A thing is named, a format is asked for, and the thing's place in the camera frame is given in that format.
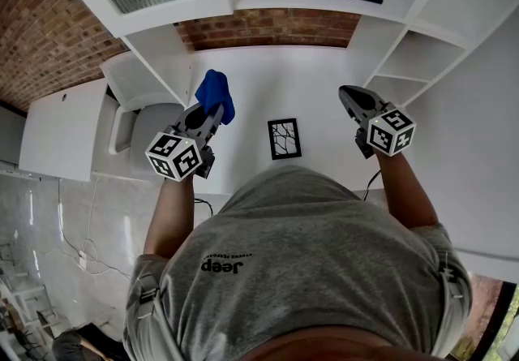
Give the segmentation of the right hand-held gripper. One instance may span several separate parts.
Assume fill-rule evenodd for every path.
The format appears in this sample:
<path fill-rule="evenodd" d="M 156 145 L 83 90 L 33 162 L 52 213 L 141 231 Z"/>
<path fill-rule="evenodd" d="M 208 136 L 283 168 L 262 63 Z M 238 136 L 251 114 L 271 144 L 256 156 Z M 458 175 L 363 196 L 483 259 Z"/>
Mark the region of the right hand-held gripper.
<path fill-rule="evenodd" d="M 392 157 L 412 143 L 416 122 L 376 92 L 359 86 L 340 86 L 338 96 L 348 115 L 359 125 L 355 142 L 366 159 L 375 150 Z"/>

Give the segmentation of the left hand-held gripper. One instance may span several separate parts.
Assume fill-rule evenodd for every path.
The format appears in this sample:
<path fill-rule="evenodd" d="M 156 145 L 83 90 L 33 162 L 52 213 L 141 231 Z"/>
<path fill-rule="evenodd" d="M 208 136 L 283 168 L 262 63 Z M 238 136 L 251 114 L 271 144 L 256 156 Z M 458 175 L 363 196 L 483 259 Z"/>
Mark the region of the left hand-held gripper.
<path fill-rule="evenodd" d="M 207 114 L 197 103 L 185 110 L 177 123 L 158 132 L 145 151 L 155 173 L 175 182 L 192 174 L 207 178 L 215 161 L 208 143 L 224 112 L 222 103 L 211 107 Z"/>

